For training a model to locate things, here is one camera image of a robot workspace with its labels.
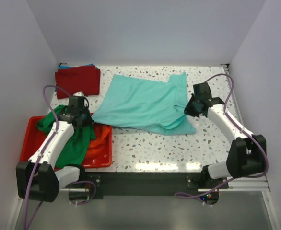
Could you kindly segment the teal t shirt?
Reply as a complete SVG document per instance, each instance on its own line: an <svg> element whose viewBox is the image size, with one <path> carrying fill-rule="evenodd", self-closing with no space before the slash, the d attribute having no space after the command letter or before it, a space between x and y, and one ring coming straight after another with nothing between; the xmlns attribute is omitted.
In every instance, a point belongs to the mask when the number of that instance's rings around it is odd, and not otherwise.
<svg viewBox="0 0 281 230"><path fill-rule="evenodd" d="M167 82L114 75L93 120L165 136L192 135L196 128L184 114L187 103L185 72Z"/></svg>

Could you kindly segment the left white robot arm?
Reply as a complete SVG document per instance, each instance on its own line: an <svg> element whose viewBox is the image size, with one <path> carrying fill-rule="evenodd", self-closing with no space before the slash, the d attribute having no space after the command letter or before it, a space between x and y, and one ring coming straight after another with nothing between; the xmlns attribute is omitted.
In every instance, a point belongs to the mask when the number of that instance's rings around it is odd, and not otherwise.
<svg viewBox="0 0 281 230"><path fill-rule="evenodd" d="M92 126L88 100L79 95L69 97L68 105L56 116L51 131L38 150L27 161L16 166L18 196L42 202L53 202L60 189L85 180L85 168L80 164L66 164L55 170L65 144L75 131Z"/></svg>

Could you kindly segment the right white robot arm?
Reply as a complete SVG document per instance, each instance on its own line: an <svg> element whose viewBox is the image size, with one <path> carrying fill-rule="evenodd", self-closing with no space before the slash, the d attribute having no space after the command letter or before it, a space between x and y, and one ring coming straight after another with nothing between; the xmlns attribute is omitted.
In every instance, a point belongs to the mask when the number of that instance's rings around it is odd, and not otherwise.
<svg viewBox="0 0 281 230"><path fill-rule="evenodd" d="M209 84L204 82L193 86L193 94L184 113L192 117L205 116L224 134L230 143L227 159L202 168L198 185L226 177L258 177L268 171L266 139L246 129L227 110L225 102L213 97Z"/></svg>

